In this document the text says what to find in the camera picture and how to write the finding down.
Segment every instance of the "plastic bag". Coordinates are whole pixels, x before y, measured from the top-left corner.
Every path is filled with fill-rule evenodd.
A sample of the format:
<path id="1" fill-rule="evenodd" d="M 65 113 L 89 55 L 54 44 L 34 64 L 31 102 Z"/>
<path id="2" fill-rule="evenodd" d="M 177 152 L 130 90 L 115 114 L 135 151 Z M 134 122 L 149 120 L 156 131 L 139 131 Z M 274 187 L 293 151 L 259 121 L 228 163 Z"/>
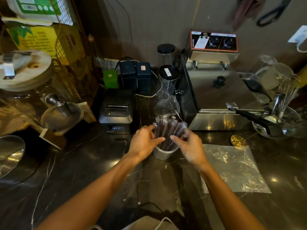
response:
<path id="1" fill-rule="evenodd" d="M 249 146 L 203 144 L 207 160 L 232 192 L 271 193 L 259 173 Z M 209 193 L 201 178 L 204 193 Z"/>

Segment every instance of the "tongs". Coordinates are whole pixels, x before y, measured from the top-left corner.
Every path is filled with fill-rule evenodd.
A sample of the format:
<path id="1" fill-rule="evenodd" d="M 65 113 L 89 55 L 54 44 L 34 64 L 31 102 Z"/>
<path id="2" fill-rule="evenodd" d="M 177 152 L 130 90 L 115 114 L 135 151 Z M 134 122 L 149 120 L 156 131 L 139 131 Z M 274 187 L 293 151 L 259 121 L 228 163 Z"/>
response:
<path id="1" fill-rule="evenodd" d="M 229 104 L 226 103 L 228 110 L 235 111 L 236 114 L 241 115 L 242 117 L 247 118 L 248 120 L 253 121 L 265 128 L 267 134 L 270 136 L 280 137 L 283 136 L 284 133 L 282 128 L 269 120 L 262 118 L 261 116 L 254 115 L 246 110 L 240 110 L 235 103 Z"/>

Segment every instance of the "electrical outlet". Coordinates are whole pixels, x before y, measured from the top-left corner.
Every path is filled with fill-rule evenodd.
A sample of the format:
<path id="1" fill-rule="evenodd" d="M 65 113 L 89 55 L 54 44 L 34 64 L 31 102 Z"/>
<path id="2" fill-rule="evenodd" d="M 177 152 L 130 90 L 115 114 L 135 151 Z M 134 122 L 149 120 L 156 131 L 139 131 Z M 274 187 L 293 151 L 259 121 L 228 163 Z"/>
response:
<path id="1" fill-rule="evenodd" d="M 301 26 L 288 42 L 300 43 L 307 38 L 307 25 Z"/>

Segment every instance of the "dark marble countertop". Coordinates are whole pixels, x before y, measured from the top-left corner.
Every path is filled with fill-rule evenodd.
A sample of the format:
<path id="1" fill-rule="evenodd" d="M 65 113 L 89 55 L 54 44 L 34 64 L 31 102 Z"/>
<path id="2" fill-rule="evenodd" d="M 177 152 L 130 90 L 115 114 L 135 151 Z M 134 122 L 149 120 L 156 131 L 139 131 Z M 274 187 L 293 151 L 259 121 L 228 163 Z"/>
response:
<path id="1" fill-rule="evenodd" d="M 148 98 L 137 98 L 140 124 L 153 122 Z M 63 151 L 42 149 L 46 159 L 25 182 L 0 184 L 0 229 L 33 229 L 52 211 L 115 165 L 127 153 L 131 135 L 109 135 L 99 122 L 79 123 Z M 274 141 L 255 134 L 251 123 L 240 131 L 196 132 L 203 143 L 229 145 L 247 138 L 259 171 L 272 193 L 236 193 L 267 229 L 307 229 L 306 143 Z M 168 160 L 152 154 L 131 171 L 98 223 L 122 229 L 149 215 L 169 217 L 179 229 L 223 229 L 201 178 L 180 150 Z"/>

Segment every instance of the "wooden lid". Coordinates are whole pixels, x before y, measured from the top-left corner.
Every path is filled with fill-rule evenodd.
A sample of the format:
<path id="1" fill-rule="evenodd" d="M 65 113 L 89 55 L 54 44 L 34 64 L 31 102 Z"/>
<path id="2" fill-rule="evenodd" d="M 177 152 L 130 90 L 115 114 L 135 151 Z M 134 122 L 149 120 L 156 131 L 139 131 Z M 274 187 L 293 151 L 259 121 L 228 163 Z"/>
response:
<path id="1" fill-rule="evenodd" d="M 27 50 L 32 52 L 31 60 L 26 61 L 15 70 L 13 79 L 4 79 L 5 72 L 0 69 L 0 88 L 11 92 L 22 92 L 37 88 L 46 83 L 54 74 L 51 57 L 39 50 Z M 0 64 L 3 63 L 3 55 L 0 56 Z"/>

